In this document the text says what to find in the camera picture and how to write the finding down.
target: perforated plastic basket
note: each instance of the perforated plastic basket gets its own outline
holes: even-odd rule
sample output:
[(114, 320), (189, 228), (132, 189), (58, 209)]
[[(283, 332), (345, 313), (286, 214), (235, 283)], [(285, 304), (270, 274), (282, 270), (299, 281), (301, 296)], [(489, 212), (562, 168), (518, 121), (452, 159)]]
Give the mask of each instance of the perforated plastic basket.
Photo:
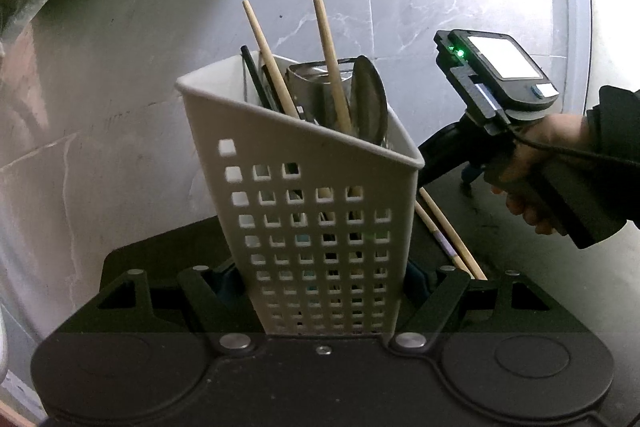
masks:
[(396, 115), (388, 150), (259, 107), (240, 55), (177, 89), (265, 331), (393, 331), (424, 164)]

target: human hand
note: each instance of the human hand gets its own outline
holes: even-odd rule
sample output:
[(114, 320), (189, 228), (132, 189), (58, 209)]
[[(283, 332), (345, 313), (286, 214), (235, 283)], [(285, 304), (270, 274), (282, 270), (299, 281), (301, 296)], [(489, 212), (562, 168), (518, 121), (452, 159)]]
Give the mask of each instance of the human hand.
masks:
[[(587, 119), (576, 114), (550, 114), (541, 121), (522, 131), (525, 137), (537, 142), (569, 147), (572, 149), (589, 150), (593, 147), (589, 135)], [(500, 181), (512, 182), (526, 176), (530, 169), (552, 156), (552, 153), (533, 149), (523, 143), (516, 142), (510, 163), (500, 175)], [(494, 194), (503, 192), (501, 188), (492, 187)], [(551, 235), (554, 228), (548, 216), (523, 198), (515, 194), (507, 194), (507, 208), (514, 216), (524, 218), (525, 222), (536, 227), (536, 233)]]

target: device screen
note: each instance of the device screen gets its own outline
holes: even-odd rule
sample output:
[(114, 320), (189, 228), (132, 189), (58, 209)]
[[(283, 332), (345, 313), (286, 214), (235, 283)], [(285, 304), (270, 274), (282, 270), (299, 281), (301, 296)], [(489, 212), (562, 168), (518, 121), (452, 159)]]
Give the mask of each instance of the device screen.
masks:
[(501, 77), (542, 78), (510, 40), (475, 35), (469, 36), (469, 40)]

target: screw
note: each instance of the screw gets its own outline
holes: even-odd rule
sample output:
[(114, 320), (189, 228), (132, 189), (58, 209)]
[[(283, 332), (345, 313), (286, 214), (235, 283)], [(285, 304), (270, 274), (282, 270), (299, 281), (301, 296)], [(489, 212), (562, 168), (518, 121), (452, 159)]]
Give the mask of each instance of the screw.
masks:
[(420, 333), (413, 331), (405, 331), (396, 335), (396, 344), (403, 351), (411, 351), (412, 349), (420, 349), (427, 343), (427, 339)]
[(220, 346), (226, 349), (245, 349), (251, 346), (251, 339), (244, 333), (227, 333), (220, 337)]
[(330, 355), (332, 353), (333, 349), (331, 349), (331, 346), (318, 346), (316, 347), (316, 353), (318, 355)]

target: square hole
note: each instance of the square hole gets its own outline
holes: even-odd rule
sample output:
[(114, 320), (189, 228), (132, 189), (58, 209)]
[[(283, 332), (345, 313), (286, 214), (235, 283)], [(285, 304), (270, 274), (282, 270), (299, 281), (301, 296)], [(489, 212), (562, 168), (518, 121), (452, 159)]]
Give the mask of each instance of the square hole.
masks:
[(284, 252), (278, 252), (276, 255), (273, 256), (273, 260), (277, 265), (285, 266), (289, 264), (289, 255), (287, 255)]
[(287, 190), (287, 203), (302, 204), (305, 202), (305, 195), (302, 190)]
[(225, 178), (229, 183), (241, 183), (242, 171), (238, 166), (225, 167)]
[(276, 204), (276, 195), (272, 190), (261, 190), (258, 192), (258, 201), (260, 204)]
[(285, 180), (297, 180), (300, 178), (300, 166), (297, 163), (283, 163), (282, 177)]
[(335, 212), (320, 212), (318, 214), (318, 224), (321, 227), (335, 225)]
[(323, 247), (332, 247), (337, 245), (337, 241), (335, 240), (335, 233), (323, 233), (322, 234), (322, 246)]
[(385, 208), (384, 210), (376, 210), (373, 215), (373, 220), (376, 223), (390, 223), (391, 222), (391, 209)]
[(391, 241), (391, 232), (388, 230), (385, 232), (376, 232), (373, 241), (379, 245), (384, 245)]
[(313, 264), (314, 255), (311, 252), (300, 252), (298, 256), (300, 259), (300, 264)]
[(267, 229), (277, 229), (280, 226), (280, 216), (276, 212), (265, 212), (264, 225)]
[(364, 191), (361, 186), (347, 187), (344, 196), (347, 201), (362, 201)]
[(364, 212), (362, 210), (350, 210), (347, 212), (347, 223), (349, 225), (361, 225), (364, 223)]
[(284, 237), (281, 235), (270, 235), (269, 244), (272, 248), (283, 248), (285, 246)]
[(361, 251), (349, 252), (349, 263), (362, 263), (363, 260)]
[(244, 244), (249, 248), (258, 248), (260, 247), (260, 238), (257, 235), (245, 235)]
[(255, 228), (254, 216), (252, 216), (251, 214), (240, 214), (238, 216), (238, 223), (240, 224), (240, 228), (242, 229)]
[(249, 198), (246, 192), (232, 192), (231, 203), (233, 203), (233, 206), (249, 206)]
[(331, 187), (316, 188), (316, 201), (318, 203), (331, 203), (334, 201), (334, 190)]
[(292, 227), (306, 227), (306, 214), (304, 212), (294, 212), (291, 214), (291, 226)]
[(218, 142), (218, 152), (220, 153), (220, 156), (235, 156), (236, 144), (230, 138), (220, 140)]
[(349, 244), (350, 245), (362, 245), (364, 243), (362, 239), (362, 232), (350, 232)]
[(257, 182), (268, 182), (271, 180), (271, 171), (268, 165), (254, 165), (254, 180)]
[(251, 264), (254, 266), (260, 266), (261, 264), (267, 264), (267, 261), (261, 253), (252, 253)]
[(374, 259), (378, 263), (384, 263), (385, 261), (388, 261), (389, 260), (388, 250), (376, 250)]
[(301, 233), (295, 236), (295, 242), (297, 247), (310, 247), (311, 236), (306, 233)]

